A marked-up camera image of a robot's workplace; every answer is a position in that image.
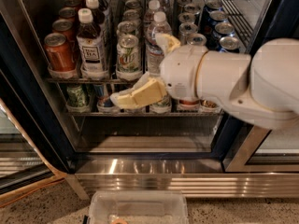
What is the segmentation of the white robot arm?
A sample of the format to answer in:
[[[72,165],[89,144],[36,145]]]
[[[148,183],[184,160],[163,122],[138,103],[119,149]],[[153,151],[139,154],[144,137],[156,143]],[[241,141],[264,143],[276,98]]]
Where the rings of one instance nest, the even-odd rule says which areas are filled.
[[[157,34],[165,57],[160,74],[144,74],[131,88],[110,96],[121,109],[152,105],[165,95],[193,102],[208,100],[231,116],[276,130],[299,116],[299,40],[279,38],[252,56],[182,45],[174,36]]]

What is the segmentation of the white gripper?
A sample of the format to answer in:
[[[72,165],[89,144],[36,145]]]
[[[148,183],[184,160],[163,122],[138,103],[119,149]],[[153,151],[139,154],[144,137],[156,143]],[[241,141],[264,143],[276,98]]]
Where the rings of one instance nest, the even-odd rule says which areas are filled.
[[[161,77],[152,77],[146,72],[132,88],[112,93],[110,100],[118,108],[138,109],[152,105],[161,101],[167,93],[177,100],[198,99],[196,75],[208,49],[205,46],[180,46],[180,41],[169,34],[156,34],[155,40],[166,55],[161,62]]]

